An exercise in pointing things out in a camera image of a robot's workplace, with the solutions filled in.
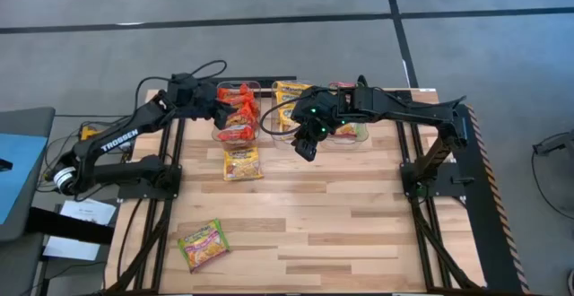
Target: wooden table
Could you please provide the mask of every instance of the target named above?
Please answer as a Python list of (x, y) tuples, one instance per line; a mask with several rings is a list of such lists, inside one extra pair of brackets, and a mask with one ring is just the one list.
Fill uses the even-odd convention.
[[(414, 100), (438, 101), (434, 90), (412, 92)], [(268, 109), (269, 99), (263, 100), (263, 110)], [(413, 218), (399, 176), (402, 157), (395, 122), (369, 125), (370, 137), (357, 152), (319, 150), (311, 163), (293, 150), (276, 149), (271, 136), (261, 133), (265, 177), (245, 182), (222, 180), (223, 152), (211, 137), (212, 129), (213, 121), (186, 123), (180, 160), (184, 177), (173, 204), (160, 292), (425, 291)], [(421, 126), (420, 131), (428, 149), (436, 130)], [(160, 138), (161, 133), (138, 137), (134, 158), (157, 153)], [(412, 138), (407, 139), (414, 156)], [(447, 250), (472, 280), (484, 285), (465, 208), (451, 197), (435, 198), (435, 203)], [(106, 268), (108, 285), (116, 281), (119, 248), (134, 206), (135, 201), (128, 201), (119, 210)], [(143, 201), (127, 237), (122, 270), (140, 247), (146, 212)], [(177, 239), (213, 218), (222, 221), (233, 251), (191, 274)], [(430, 245), (429, 250), (439, 285)], [(151, 285), (154, 259), (152, 250), (144, 288)]]

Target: orange noodle package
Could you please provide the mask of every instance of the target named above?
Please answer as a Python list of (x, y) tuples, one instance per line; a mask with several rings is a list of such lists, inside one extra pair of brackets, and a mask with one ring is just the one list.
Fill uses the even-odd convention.
[(178, 246), (187, 261), (190, 273), (212, 259), (230, 252), (222, 225), (217, 219), (207, 223), (198, 232), (178, 239)]

